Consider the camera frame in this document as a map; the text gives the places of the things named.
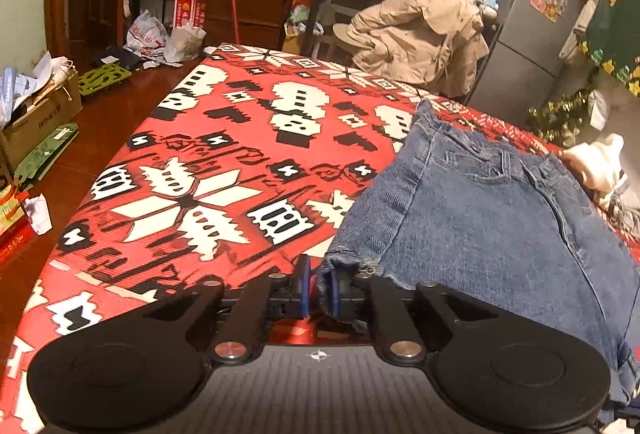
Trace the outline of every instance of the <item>beige jacket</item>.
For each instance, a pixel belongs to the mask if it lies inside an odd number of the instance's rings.
[[[457,97],[489,53],[483,28],[474,0],[385,0],[356,14],[347,34],[370,48],[353,58],[363,71]]]

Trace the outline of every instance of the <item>refrigerator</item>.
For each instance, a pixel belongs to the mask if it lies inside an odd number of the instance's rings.
[[[543,106],[562,69],[559,53],[587,0],[497,0],[484,24],[490,54],[465,103],[523,127],[527,110]]]

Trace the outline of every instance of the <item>metal screw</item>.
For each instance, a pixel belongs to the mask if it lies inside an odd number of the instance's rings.
[[[246,347],[240,342],[222,342],[216,346],[214,351],[220,358],[236,360],[236,358],[245,356]]]
[[[400,340],[399,342],[391,344],[391,352],[395,356],[402,356],[402,358],[414,358],[414,356],[418,356],[421,351],[422,348],[420,344],[408,340]]]

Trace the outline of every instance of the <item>patterned tablecloth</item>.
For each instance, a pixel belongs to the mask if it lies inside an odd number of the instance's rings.
[[[302,252],[317,268],[354,199],[402,147],[423,97],[463,129],[548,153],[529,133],[398,82],[220,46],[127,140],[61,235],[4,373],[3,434],[42,426],[26,371],[59,335],[210,278],[238,287],[266,271],[290,273]],[[349,337],[326,322],[279,323],[272,340]]]

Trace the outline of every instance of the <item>denim shorts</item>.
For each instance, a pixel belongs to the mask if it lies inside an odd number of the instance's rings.
[[[461,131],[429,101],[346,215],[319,268],[321,296],[335,267],[407,289],[436,281],[581,338],[612,371],[607,406],[638,385],[640,277],[626,245],[556,155]]]

